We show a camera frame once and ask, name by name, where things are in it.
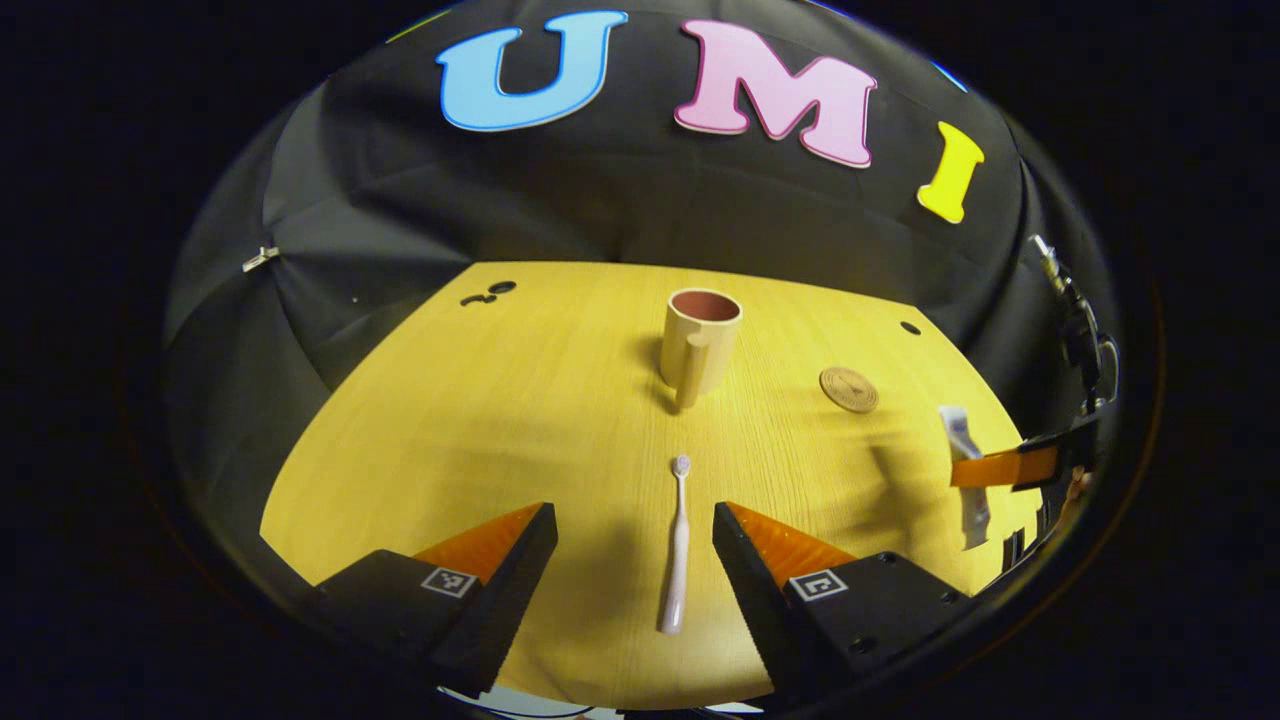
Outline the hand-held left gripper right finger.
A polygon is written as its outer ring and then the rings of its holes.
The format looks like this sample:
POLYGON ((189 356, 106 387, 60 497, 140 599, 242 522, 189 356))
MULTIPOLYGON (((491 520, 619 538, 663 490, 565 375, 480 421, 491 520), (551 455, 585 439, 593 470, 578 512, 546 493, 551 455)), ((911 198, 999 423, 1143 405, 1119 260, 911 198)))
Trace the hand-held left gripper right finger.
POLYGON ((900 553, 855 557, 741 503, 716 505, 713 546, 787 702, 886 679, 975 603, 900 553))

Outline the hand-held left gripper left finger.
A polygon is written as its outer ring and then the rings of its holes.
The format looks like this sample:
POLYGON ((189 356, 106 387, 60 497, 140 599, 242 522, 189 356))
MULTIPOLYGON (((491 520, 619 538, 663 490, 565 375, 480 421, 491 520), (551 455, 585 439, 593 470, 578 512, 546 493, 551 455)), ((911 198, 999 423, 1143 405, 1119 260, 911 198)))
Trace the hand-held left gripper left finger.
POLYGON ((489 691, 558 544, 553 503, 531 503, 416 555, 375 550, 308 593, 344 644, 433 685, 489 691))

